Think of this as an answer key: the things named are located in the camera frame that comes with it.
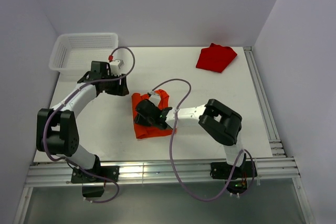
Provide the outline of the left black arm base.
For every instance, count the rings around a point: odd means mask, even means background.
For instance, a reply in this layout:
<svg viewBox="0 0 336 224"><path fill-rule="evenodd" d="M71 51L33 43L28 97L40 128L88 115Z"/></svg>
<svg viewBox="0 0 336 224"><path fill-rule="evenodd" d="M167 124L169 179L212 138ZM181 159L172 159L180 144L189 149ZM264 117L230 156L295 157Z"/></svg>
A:
<svg viewBox="0 0 336 224"><path fill-rule="evenodd" d="M91 176L80 169L73 167L71 183L82 184L82 196L89 199L100 198L106 187L106 183L110 180L117 182L119 177L119 166L102 166L96 176Z"/></svg>

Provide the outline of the aluminium front rail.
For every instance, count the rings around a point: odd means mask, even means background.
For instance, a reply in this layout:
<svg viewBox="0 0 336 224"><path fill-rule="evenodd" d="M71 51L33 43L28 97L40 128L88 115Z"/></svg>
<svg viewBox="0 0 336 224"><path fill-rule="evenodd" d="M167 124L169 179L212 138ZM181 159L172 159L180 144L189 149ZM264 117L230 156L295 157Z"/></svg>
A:
<svg viewBox="0 0 336 224"><path fill-rule="evenodd" d="M211 182L211 163L220 159L177 160L176 170L184 183ZM259 179L299 178L293 157L255 160ZM119 166L119 185L176 183L170 161L103 162L102 166ZM74 186L66 163L41 163L29 167L24 187Z"/></svg>

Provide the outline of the white perforated plastic basket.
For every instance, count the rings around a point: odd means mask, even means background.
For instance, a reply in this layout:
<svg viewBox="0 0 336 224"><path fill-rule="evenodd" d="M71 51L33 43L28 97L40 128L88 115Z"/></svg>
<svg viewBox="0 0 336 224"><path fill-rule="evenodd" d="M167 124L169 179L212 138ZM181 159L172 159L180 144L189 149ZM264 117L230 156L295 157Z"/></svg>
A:
<svg viewBox="0 0 336 224"><path fill-rule="evenodd" d="M118 47L116 33L72 33L60 35L53 47L49 69L64 75L81 75L92 61L108 61Z"/></svg>

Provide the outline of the red folded t-shirt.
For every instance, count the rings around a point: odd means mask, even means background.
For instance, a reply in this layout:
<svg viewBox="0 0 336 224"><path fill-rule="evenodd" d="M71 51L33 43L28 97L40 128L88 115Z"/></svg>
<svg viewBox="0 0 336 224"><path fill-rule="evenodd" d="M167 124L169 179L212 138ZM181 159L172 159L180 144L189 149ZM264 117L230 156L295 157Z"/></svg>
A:
<svg viewBox="0 0 336 224"><path fill-rule="evenodd" d="M196 68L222 73L236 57L237 53L231 47L211 43L201 49Z"/></svg>

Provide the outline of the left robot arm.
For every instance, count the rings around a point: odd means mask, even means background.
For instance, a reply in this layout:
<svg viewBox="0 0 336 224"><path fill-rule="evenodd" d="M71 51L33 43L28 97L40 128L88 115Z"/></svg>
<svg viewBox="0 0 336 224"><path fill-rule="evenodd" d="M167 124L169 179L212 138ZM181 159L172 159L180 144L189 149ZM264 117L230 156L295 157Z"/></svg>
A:
<svg viewBox="0 0 336 224"><path fill-rule="evenodd" d="M74 90L50 109L37 114L36 148L56 162L65 160L91 182L102 176L100 159L80 145L77 116L99 94L129 94L126 75L121 73L120 59L93 61L91 68L77 82Z"/></svg>

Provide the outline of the orange t-shirt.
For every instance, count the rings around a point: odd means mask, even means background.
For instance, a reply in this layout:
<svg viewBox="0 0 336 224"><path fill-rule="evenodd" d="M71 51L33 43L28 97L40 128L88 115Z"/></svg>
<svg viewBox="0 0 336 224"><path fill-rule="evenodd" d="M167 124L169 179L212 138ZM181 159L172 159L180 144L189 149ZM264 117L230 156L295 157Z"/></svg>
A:
<svg viewBox="0 0 336 224"><path fill-rule="evenodd" d="M166 91L162 89L158 89L155 91L156 94L160 96L160 103L158 105L159 109L165 109L169 106L169 95ZM152 138L152 137L164 137L169 136L172 134L172 129L167 130L160 130L153 126L143 126L135 123L135 118L137 116L137 112L135 110L136 105L145 99L148 99L148 94L140 94L140 93L134 93L131 96L132 101L132 116L133 116L133 126L134 126L134 132L135 136L138 140L142 140L145 138Z"/></svg>

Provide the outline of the aluminium side rail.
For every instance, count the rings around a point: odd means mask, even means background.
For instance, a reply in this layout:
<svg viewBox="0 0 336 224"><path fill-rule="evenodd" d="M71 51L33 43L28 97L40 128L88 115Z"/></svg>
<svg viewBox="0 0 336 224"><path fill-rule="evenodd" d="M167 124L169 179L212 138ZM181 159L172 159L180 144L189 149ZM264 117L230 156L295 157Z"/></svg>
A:
<svg viewBox="0 0 336 224"><path fill-rule="evenodd" d="M264 120L264 124L266 127L266 132L268 135L272 155L274 158L287 157L286 152L283 148L282 141L280 139L274 117L271 112L270 105L268 103L268 99L265 93L264 86L262 84L262 80L254 59L252 47L244 47L243 48L245 57L247 60L247 64L249 67L249 71L253 80L253 84L255 87L259 107L261 109L262 118Z"/></svg>

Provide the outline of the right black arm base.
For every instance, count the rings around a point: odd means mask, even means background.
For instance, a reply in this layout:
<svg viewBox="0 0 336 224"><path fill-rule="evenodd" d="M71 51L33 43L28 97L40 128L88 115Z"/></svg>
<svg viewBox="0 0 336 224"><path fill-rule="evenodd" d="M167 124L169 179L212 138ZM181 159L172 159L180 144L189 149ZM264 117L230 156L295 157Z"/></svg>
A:
<svg viewBox="0 0 336 224"><path fill-rule="evenodd" d="M227 191L232 194L241 194L248 189L248 178L257 177L257 168L254 162L246 161L241 167L235 167ZM226 162L212 162L210 176L212 179L228 180L232 166Z"/></svg>

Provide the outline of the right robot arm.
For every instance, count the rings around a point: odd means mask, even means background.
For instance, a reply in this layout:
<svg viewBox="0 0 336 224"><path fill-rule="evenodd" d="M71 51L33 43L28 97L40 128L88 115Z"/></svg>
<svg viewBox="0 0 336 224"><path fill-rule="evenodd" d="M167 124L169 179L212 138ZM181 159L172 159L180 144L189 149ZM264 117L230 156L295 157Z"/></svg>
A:
<svg viewBox="0 0 336 224"><path fill-rule="evenodd" d="M206 104L192 108L159 109L152 101L145 99L135 106L134 122L141 126L151 126L160 131L197 126L202 127L217 143L223 145L228 173L234 177L245 171L246 154L239 136L242 116L220 103L210 99Z"/></svg>

